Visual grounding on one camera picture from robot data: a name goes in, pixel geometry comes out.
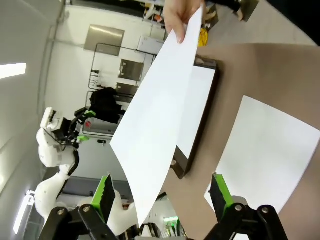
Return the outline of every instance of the floor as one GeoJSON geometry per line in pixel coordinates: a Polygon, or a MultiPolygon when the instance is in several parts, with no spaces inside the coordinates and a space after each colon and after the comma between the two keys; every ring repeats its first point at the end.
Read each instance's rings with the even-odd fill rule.
{"type": "Polygon", "coordinates": [[[239,22],[226,7],[218,6],[217,13],[219,22],[209,32],[208,46],[242,43],[315,45],[265,0],[260,0],[248,22],[239,22]]]}

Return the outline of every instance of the bolt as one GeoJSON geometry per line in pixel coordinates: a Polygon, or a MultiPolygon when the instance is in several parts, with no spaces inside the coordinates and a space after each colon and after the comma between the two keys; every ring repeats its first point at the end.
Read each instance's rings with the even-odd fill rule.
{"type": "Polygon", "coordinates": [[[238,212],[240,212],[242,210],[242,206],[241,205],[236,205],[235,206],[235,210],[237,210],[238,212]]]}
{"type": "Polygon", "coordinates": [[[83,209],[83,211],[84,211],[85,213],[89,212],[89,210],[90,210],[90,207],[88,207],[88,206],[86,206],[86,207],[83,209]]]}
{"type": "Polygon", "coordinates": [[[269,212],[269,209],[266,208],[266,207],[264,207],[264,208],[262,208],[262,212],[263,212],[264,214],[267,214],[267,213],[269,212]]]}
{"type": "Polygon", "coordinates": [[[64,212],[65,212],[65,210],[61,209],[58,211],[58,215],[62,215],[62,214],[64,214],[64,212]]]}

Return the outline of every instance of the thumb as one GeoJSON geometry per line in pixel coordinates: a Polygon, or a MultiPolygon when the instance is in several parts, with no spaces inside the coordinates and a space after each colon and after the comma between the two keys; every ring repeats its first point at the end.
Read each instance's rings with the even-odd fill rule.
{"type": "Polygon", "coordinates": [[[167,29],[170,29],[170,30],[172,29],[175,32],[176,41],[179,44],[181,44],[184,41],[185,35],[186,35],[185,26],[177,14],[174,14],[171,16],[167,29]]]}

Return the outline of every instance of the brown table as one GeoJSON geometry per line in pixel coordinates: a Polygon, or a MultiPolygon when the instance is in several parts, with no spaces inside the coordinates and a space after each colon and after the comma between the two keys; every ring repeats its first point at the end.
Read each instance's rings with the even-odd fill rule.
{"type": "MultiPolygon", "coordinates": [[[[171,169],[164,190],[188,236],[203,240],[217,223],[204,194],[227,144],[243,95],[320,129],[320,48],[241,44],[203,47],[198,54],[221,61],[221,82],[190,173],[179,180],[171,169]]],[[[320,239],[319,203],[318,146],[299,185],[279,213],[288,239],[320,239]]]]}

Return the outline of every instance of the white wall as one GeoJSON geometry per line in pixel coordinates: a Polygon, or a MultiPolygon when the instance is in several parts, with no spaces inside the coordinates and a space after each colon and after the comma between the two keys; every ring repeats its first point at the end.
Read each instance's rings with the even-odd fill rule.
{"type": "MultiPolygon", "coordinates": [[[[162,40],[165,30],[150,23],[142,22],[140,18],[111,11],[66,6],[69,18],[58,27],[52,59],[50,62],[45,103],[64,116],[72,119],[74,112],[86,104],[89,91],[88,82],[94,52],[83,50],[87,33],[91,24],[124,30],[122,46],[136,49],[140,36],[152,36],[162,40]]],[[[115,87],[116,82],[135,85],[136,82],[118,79],[121,59],[143,62],[145,55],[121,50],[119,57],[99,54],[95,65],[96,70],[103,72],[108,86],[115,87]]],[[[125,180],[123,170],[115,154],[107,143],[102,151],[97,139],[80,146],[80,164],[76,176],[100,178],[102,173],[111,172],[113,179],[125,180]]]]}
{"type": "Polygon", "coordinates": [[[13,225],[27,190],[41,180],[36,133],[47,38],[59,0],[0,1],[0,65],[26,63],[26,73],[0,79],[0,240],[21,240],[13,225]]]}

